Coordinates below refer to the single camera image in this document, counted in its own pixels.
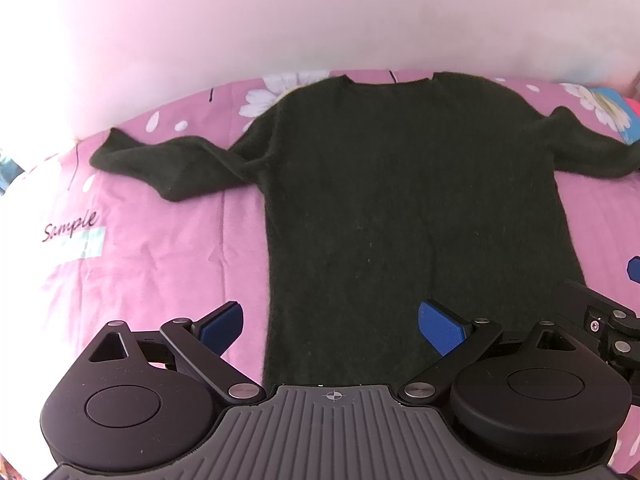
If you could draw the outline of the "dark green knit sweater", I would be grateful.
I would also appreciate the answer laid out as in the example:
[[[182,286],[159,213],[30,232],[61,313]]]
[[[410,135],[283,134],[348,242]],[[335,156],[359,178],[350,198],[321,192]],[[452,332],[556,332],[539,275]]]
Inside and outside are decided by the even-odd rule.
[[[398,386],[437,358],[418,329],[424,301],[507,330],[552,315],[554,286],[584,278],[555,174],[626,177],[639,148],[567,108],[543,115],[502,84],[437,73],[316,82],[230,148],[113,130],[91,163],[171,202],[264,194],[266,388]]]

